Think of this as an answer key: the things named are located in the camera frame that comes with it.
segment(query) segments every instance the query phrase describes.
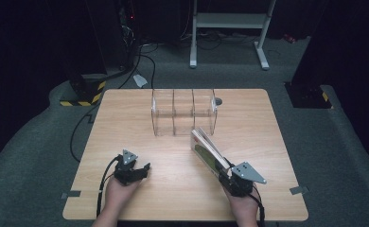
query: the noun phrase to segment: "black wire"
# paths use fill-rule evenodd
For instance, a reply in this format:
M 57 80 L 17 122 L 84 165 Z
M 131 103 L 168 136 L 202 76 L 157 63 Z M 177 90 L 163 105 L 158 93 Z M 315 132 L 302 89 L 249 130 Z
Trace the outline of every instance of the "black wire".
M 248 38 L 251 38 L 249 36 L 244 36 L 244 37 L 235 37 L 235 38 L 240 38 L 242 40 L 240 41 L 225 41 L 225 39 L 229 39 L 229 38 L 234 38 L 234 37 L 225 37 L 222 38 L 222 43 L 223 44 L 246 44 L 252 41 L 255 41 L 256 38 L 258 38 L 258 36 L 254 36 L 252 39 L 248 40 Z
M 262 205 L 262 199 L 261 196 L 257 190 L 257 188 L 253 185 L 253 189 L 255 190 L 255 192 L 257 193 L 259 199 L 257 199 L 255 196 L 253 196 L 252 194 L 247 194 L 250 198 L 252 198 L 257 204 L 258 204 L 258 208 L 260 210 L 260 220 L 259 220 L 259 226 L 260 227 L 265 227 L 265 208 Z
M 132 77 L 134 71 L 137 69 L 138 63 L 140 62 L 140 57 L 137 58 L 137 63 L 134 66 L 134 68 L 132 69 L 131 73 L 129 74 L 129 76 L 126 78 L 126 80 L 117 88 L 117 89 L 121 89 L 128 81 L 129 79 Z
M 71 134 L 71 136 L 70 136 L 70 153 L 72 154 L 72 156 L 73 156 L 73 158 L 76 160 L 76 161 L 78 161 L 78 163 L 80 162 L 80 159 L 75 155 L 75 153 L 73 152 L 73 138 L 74 138 L 74 136 L 75 136 L 75 133 L 76 133 L 76 130 L 78 129 L 78 127 L 79 127 L 79 125 L 80 125 L 80 123 L 81 123 L 81 121 L 83 121 L 83 119 L 86 117 L 86 116 L 88 116 L 89 118 L 88 118 L 88 123 L 89 124 L 93 124 L 94 123 L 94 120 L 92 119 L 92 117 L 93 117 L 93 115 L 92 114 L 90 114 L 90 112 L 91 111 L 93 111 L 96 107 L 98 107 L 99 106 L 99 103 L 96 105 L 96 106 L 94 106 L 93 108 L 91 108 L 91 110 L 90 111 L 88 111 L 81 119 L 80 119 L 80 121 L 78 122 L 78 124 L 76 124 L 76 127 L 73 129 L 73 132 L 72 132 L 72 134 Z
M 154 89 L 155 61 L 152 58 L 150 58 L 149 56 L 146 56 L 146 55 L 140 55 L 140 57 L 144 57 L 144 58 L 149 59 L 153 64 L 152 75 L 151 75 L 151 89 Z
M 110 76 L 108 76 L 106 78 L 101 78 L 101 79 L 86 79 L 86 81 L 87 82 L 104 82 L 104 81 L 109 80 L 109 79 L 115 79 L 115 78 L 121 77 L 121 76 L 129 73 L 130 70 L 131 70 L 131 68 L 128 67 L 124 71 L 119 72 L 119 73 L 112 74 L 112 75 L 110 75 Z
M 108 164 L 107 168 L 105 169 L 104 175 L 102 176 L 101 184 L 99 185 L 98 200 L 97 200 L 97 217 L 101 213 L 101 202 L 102 202 L 102 193 L 104 190 L 104 184 L 108 178 L 114 175 L 114 174 L 111 174 L 107 179 L 105 179 L 108 173 L 108 170 L 111 167 L 111 165 L 114 163 L 114 161 L 117 161 L 117 157 L 113 158 L 113 160 Z
M 206 48 L 206 47 L 202 47 L 199 42 L 197 42 L 197 47 L 203 50 L 213 50 L 218 48 L 221 44 L 222 44 L 222 39 L 220 38 L 220 36 L 218 35 L 218 33 L 216 33 L 216 38 L 217 39 L 211 39 L 211 37 L 208 36 L 208 39 L 200 39 L 200 41 L 205 41 L 205 42 L 218 42 L 215 46 L 210 47 L 210 48 Z
M 138 75 L 142 75 L 142 73 L 140 72 L 140 70 L 138 69 L 135 69 L 135 72 L 138 74 Z
M 187 31 L 187 27 L 188 27 L 188 24 L 190 22 L 190 14 L 191 14 L 191 3 L 190 3 L 191 0 L 188 0 L 188 13 L 187 13 L 187 21 L 185 23 L 185 27 L 184 27 L 184 32 L 182 32 L 182 35 L 181 35 L 181 39 L 183 38 L 184 34 L 186 33 Z

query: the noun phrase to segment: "hand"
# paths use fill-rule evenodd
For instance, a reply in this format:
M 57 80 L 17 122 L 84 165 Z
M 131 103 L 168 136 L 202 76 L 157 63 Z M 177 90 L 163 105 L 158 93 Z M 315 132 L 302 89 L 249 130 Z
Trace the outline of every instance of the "hand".
M 232 213 L 235 216 L 237 225 L 239 227 L 256 227 L 256 215 L 258 210 L 257 202 L 255 202 L 249 196 L 234 197 L 224 187 L 223 191 L 225 192 L 229 204 L 231 205 Z M 260 200 L 255 190 L 253 190 L 252 196 Z
M 141 180 L 125 186 L 118 179 L 112 176 L 108 181 L 106 188 L 104 208 L 97 217 L 96 221 L 93 223 L 93 227 L 115 227 L 120 212 L 130 200 L 135 189 L 140 183 Z

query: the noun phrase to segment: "wooden tabletop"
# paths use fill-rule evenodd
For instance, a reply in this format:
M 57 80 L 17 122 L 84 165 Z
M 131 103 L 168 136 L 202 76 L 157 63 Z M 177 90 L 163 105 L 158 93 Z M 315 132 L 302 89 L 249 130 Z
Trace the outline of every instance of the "wooden tabletop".
M 237 165 L 249 162 L 266 180 L 257 184 L 266 220 L 305 220 L 308 211 L 266 91 L 215 89 L 222 99 L 212 141 Z M 139 157 L 134 168 L 151 163 L 120 219 L 234 220 L 218 180 L 190 148 L 189 136 L 154 136 L 152 90 L 108 90 L 63 210 L 66 219 L 95 219 L 99 183 L 122 149 Z

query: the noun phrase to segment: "transparent container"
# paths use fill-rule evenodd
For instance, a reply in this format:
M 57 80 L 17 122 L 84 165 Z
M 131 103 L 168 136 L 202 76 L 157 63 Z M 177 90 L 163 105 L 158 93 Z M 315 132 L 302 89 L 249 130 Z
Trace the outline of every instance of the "transparent container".
M 194 89 L 193 96 L 195 127 L 200 127 L 208 135 L 213 135 L 218 114 L 214 90 Z
M 193 91 L 173 90 L 173 135 L 190 135 L 192 130 L 194 130 Z
M 153 89 L 152 126 L 155 136 L 190 135 L 201 127 L 214 134 L 217 104 L 212 89 Z
M 152 90 L 152 126 L 155 136 L 173 132 L 173 89 Z

